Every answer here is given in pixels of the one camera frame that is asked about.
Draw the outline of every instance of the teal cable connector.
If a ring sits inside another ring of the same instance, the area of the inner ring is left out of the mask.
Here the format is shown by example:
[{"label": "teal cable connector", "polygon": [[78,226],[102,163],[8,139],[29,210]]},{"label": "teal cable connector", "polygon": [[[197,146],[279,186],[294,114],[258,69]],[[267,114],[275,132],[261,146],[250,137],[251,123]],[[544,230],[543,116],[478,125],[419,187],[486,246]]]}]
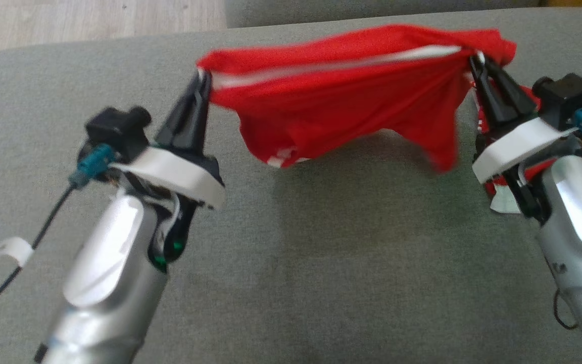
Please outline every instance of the teal cable connector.
[{"label": "teal cable connector", "polygon": [[92,178],[109,168],[116,161],[116,152],[109,145],[98,145],[87,157],[78,163],[78,169],[69,176],[69,182],[77,190],[83,189]]}]

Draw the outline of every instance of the black cable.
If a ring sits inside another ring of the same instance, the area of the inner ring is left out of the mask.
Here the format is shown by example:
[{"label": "black cable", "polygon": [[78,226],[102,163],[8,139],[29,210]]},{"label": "black cable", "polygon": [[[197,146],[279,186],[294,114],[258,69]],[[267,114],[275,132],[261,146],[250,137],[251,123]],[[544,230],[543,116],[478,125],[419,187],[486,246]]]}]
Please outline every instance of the black cable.
[{"label": "black cable", "polygon": [[51,226],[53,219],[55,219],[55,216],[56,214],[58,214],[58,211],[64,204],[64,201],[66,201],[67,198],[69,198],[74,189],[76,189],[76,185],[73,184],[69,185],[69,187],[66,189],[66,191],[64,191],[62,196],[60,196],[60,199],[55,204],[55,206],[53,206],[53,210],[51,210],[51,212],[48,214],[48,217],[46,218],[46,221],[44,221],[42,230],[39,231],[37,237],[35,237],[35,240],[33,240],[33,244],[30,245],[33,248],[33,250],[37,249],[37,247],[39,246],[39,242],[41,242],[42,239],[44,238],[44,235],[46,235],[46,231],[49,230],[49,226]]},{"label": "black cable", "polygon": [[554,293],[554,318],[556,318],[556,321],[564,328],[567,330],[573,330],[576,329],[578,327],[578,323],[575,323],[572,326],[569,326],[568,324],[564,323],[563,320],[561,320],[560,316],[558,315],[558,297],[561,295],[561,291],[560,290],[556,290],[556,293]]},{"label": "black cable", "polygon": [[[58,200],[58,202],[55,204],[55,206],[53,206],[53,210],[51,210],[51,212],[48,214],[46,221],[44,221],[44,225],[42,226],[41,230],[37,234],[37,237],[35,237],[35,240],[33,240],[33,244],[31,245],[33,247],[33,250],[37,249],[37,247],[39,246],[39,243],[42,241],[42,238],[44,238],[44,235],[46,235],[46,231],[49,230],[49,226],[51,226],[51,223],[53,223],[53,219],[55,219],[55,216],[58,214],[60,207],[62,207],[62,205],[64,204],[64,201],[66,201],[67,198],[69,198],[69,196],[74,191],[74,189],[76,189],[75,185],[69,185],[69,188],[67,188],[66,191],[64,191],[62,196],[60,196],[60,199]],[[2,292],[4,292],[4,290],[6,290],[6,288],[16,278],[16,276],[18,276],[19,272],[21,272],[21,267],[17,267],[9,275],[9,277],[6,279],[6,281],[4,281],[4,283],[0,286],[0,295],[2,294]]]}]

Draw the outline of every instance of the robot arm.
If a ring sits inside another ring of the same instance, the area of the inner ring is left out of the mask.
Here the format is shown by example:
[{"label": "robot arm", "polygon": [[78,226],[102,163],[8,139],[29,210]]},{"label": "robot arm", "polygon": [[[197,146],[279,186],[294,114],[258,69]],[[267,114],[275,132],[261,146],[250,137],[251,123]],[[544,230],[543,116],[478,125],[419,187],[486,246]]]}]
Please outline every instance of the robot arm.
[{"label": "robot arm", "polygon": [[[155,147],[143,131],[150,115],[141,108],[107,109],[87,123],[81,155],[111,147],[116,163],[97,179],[120,189],[76,257],[62,307],[35,362],[132,362],[166,287],[168,265],[185,248],[194,212],[224,203],[219,164],[203,155],[209,94],[210,76],[200,74],[177,102]],[[83,187],[80,177],[71,180]]]},{"label": "robot arm", "polygon": [[[523,214],[540,222],[543,254],[582,331],[582,78],[537,83],[537,117],[535,102],[490,59],[471,58],[471,70],[490,126],[477,136],[473,171],[480,182],[504,176]],[[99,179],[121,189],[76,258],[35,362],[132,362],[196,208],[224,202],[217,161],[203,155],[209,93],[210,77],[200,74],[152,147],[142,109],[106,110],[87,124],[83,155],[111,147],[116,163]],[[542,173],[524,177],[550,159]]]},{"label": "robot arm", "polygon": [[[529,97],[491,60],[471,58],[471,68],[489,124],[477,136],[473,171],[480,182],[503,176],[522,214],[540,222],[538,242],[557,295],[582,331],[582,78],[536,82],[537,117],[535,103],[523,101]],[[529,166],[546,161],[554,162],[530,180],[524,177]]]}]

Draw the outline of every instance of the gray couch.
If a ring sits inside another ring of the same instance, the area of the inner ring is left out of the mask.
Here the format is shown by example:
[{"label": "gray couch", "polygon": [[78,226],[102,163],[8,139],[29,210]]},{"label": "gray couch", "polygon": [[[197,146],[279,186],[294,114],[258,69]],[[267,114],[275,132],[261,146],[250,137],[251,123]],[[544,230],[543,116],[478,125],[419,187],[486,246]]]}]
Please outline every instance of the gray couch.
[{"label": "gray couch", "polygon": [[[0,240],[34,237],[75,166],[83,123],[104,106],[163,120],[195,60],[215,48],[307,41],[389,23],[498,27],[508,67],[582,75],[582,9],[510,9],[241,28],[0,52]],[[459,108],[459,166],[436,176],[394,134],[277,170],[213,108],[207,152],[226,209],[200,211],[171,266],[138,364],[178,362],[582,362],[582,337],[552,315],[555,286],[519,216],[491,213],[471,172],[476,111]],[[0,298],[0,364],[30,362],[80,244],[113,193],[67,201]],[[13,269],[0,261],[0,283]],[[561,305],[561,315],[571,321]]]},{"label": "gray couch", "polygon": [[224,0],[229,28],[538,6],[540,0]]}]

